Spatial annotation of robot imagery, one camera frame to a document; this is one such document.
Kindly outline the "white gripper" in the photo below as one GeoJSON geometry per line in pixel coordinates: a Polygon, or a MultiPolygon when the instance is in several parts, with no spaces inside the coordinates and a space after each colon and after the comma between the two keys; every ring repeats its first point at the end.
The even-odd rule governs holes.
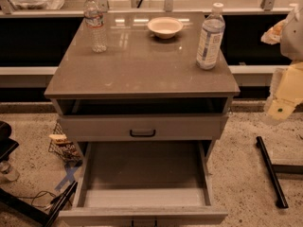
{"type": "MultiPolygon", "coordinates": [[[[261,36],[266,44],[279,44],[286,20],[281,20],[261,36]]],[[[296,62],[287,68],[277,68],[270,85],[270,96],[264,105],[262,121],[267,125],[284,122],[295,107],[303,100],[303,62],[296,62]]]]}

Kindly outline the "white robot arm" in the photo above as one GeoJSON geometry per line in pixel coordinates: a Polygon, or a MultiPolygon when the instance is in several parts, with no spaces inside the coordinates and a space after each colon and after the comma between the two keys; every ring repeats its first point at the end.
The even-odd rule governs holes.
{"type": "Polygon", "coordinates": [[[291,60],[286,68],[277,68],[272,75],[263,121],[277,125],[286,120],[303,102],[303,7],[291,4],[287,17],[265,32],[261,41],[280,44],[280,52],[291,60]]]}

